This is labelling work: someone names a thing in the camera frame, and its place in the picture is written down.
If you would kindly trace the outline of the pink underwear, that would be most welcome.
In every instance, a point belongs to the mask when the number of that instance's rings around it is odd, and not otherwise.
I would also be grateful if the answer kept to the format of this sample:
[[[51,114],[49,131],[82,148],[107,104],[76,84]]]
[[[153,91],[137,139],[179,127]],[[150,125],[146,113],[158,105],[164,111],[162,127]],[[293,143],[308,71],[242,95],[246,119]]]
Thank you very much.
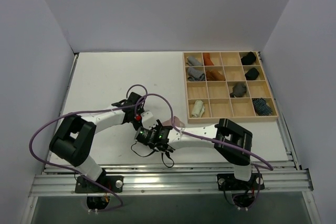
[[[173,123],[172,123],[172,119],[168,119],[168,120],[162,122],[162,125],[163,126],[173,126],[173,125],[175,125],[176,127],[185,127],[185,124],[177,116],[174,116]]]

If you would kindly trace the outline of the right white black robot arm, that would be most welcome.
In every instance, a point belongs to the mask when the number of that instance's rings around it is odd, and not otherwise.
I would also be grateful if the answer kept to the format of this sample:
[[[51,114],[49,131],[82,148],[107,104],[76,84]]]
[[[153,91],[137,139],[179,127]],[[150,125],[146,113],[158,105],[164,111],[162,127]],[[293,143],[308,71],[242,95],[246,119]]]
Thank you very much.
[[[233,164],[233,182],[244,189],[252,182],[251,141],[252,133],[229,119],[203,127],[174,128],[159,124],[152,129],[138,128],[135,141],[149,147],[152,152],[161,152],[170,159],[170,154],[182,148],[213,148]]]

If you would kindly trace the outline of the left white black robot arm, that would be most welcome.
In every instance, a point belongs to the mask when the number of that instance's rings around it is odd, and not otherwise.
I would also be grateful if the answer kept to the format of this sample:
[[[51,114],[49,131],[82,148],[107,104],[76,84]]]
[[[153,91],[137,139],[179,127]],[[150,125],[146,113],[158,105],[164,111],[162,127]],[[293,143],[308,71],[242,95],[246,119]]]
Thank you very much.
[[[49,144],[49,150],[88,177],[87,186],[92,191],[102,191],[106,185],[103,169],[90,157],[93,138],[103,130],[125,123],[139,128],[144,109],[140,106],[135,114],[134,106],[140,98],[139,94],[131,92],[127,99],[113,103],[107,111],[64,118]]]

